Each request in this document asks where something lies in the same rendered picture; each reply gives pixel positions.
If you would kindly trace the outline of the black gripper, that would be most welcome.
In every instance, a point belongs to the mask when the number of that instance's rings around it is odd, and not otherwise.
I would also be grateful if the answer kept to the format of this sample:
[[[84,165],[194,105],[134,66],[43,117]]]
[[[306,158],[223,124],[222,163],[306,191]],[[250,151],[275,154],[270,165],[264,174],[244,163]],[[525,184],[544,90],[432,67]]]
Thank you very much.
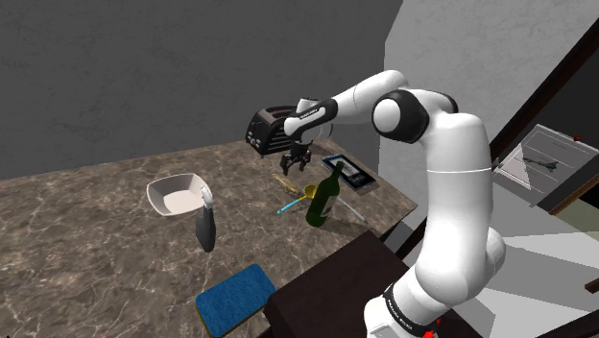
[[[283,156],[279,163],[280,167],[283,170],[284,176],[288,175],[290,167],[295,162],[299,162],[299,170],[301,172],[304,171],[304,167],[311,160],[311,152],[309,150],[309,147],[310,144],[300,144],[298,142],[294,142],[291,145],[290,153],[287,156]]]

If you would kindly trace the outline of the brown bread stick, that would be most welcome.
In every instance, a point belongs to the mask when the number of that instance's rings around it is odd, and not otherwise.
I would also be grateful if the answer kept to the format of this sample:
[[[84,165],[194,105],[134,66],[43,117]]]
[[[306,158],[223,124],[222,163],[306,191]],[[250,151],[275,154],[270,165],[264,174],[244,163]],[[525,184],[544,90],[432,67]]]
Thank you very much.
[[[286,177],[273,173],[273,178],[289,196],[293,198],[299,198],[302,195],[302,190],[289,181]]]

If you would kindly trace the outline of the black toaster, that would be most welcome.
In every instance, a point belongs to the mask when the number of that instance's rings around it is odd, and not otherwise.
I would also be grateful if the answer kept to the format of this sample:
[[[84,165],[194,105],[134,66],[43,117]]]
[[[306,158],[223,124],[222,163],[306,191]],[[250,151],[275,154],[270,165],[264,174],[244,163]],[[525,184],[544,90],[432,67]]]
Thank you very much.
[[[283,130],[285,119],[296,106],[279,106],[259,110],[247,127],[245,141],[262,157],[290,149],[292,141]]]

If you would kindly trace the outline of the green wine bottle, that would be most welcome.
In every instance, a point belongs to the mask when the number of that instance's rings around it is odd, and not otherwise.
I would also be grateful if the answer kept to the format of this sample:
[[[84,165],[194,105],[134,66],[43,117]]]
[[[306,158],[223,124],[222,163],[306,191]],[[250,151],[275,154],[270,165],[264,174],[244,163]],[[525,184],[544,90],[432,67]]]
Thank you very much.
[[[331,175],[319,183],[316,194],[305,216],[305,220],[310,226],[318,228],[327,219],[340,193],[339,177],[344,167],[345,164],[342,161],[338,161]]]

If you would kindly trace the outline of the blue framed tablet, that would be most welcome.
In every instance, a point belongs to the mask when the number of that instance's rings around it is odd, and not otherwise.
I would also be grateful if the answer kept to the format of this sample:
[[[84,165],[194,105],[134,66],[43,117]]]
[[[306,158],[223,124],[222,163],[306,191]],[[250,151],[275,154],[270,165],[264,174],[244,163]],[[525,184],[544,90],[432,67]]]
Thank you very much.
[[[359,167],[343,154],[323,157],[322,163],[330,171],[336,168],[338,162],[343,162],[344,167],[340,174],[340,179],[353,191],[361,190],[371,184],[376,183],[376,179]]]

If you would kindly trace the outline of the silver table knife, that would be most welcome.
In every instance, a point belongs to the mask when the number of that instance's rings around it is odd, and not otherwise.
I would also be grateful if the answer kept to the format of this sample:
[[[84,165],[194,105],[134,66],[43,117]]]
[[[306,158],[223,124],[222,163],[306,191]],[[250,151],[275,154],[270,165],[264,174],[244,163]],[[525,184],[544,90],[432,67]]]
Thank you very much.
[[[368,223],[366,218],[360,214],[356,209],[354,209],[350,204],[345,202],[341,197],[338,197],[337,200],[343,204],[346,208],[348,208],[358,219],[360,219],[364,223]]]

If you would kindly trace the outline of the dark grey spray bottle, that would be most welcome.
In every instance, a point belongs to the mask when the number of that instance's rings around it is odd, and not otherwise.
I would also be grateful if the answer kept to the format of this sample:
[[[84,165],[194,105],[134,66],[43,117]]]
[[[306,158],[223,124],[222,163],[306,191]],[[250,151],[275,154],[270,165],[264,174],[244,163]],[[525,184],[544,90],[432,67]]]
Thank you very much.
[[[206,185],[201,187],[201,192],[204,205],[196,215],[195,233],[203,250],[210,253],[214,250],[216,240],[216,225],[213,213],[214,200]]]

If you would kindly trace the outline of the white square bowl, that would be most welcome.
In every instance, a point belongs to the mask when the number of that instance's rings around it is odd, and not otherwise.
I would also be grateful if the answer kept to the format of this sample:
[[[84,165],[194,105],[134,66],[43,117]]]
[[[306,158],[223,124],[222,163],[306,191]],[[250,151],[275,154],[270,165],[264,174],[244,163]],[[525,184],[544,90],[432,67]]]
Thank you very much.
[[[161,216],[177,216],[204,206],[208,184],[194,173],[176,174],[150,182],[146,187],[149,203]]]

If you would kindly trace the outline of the blue sponge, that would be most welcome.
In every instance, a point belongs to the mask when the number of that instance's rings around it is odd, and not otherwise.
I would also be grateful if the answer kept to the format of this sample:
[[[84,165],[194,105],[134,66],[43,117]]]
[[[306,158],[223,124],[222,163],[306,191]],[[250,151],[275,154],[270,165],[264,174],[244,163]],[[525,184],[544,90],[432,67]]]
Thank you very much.
[[[252,264],[197,296],[197,312],[210,338],[223,338],[266,304],[276,291],[258,264]]]

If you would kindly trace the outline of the grey picture with aeroplane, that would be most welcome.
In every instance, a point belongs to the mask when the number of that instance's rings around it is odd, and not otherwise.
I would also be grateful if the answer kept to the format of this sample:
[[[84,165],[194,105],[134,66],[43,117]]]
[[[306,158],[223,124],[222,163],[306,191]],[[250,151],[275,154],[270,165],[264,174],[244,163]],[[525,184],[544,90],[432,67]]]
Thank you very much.
[[[493,181],[537,205],[599,150],[537,124],[493,170]]]

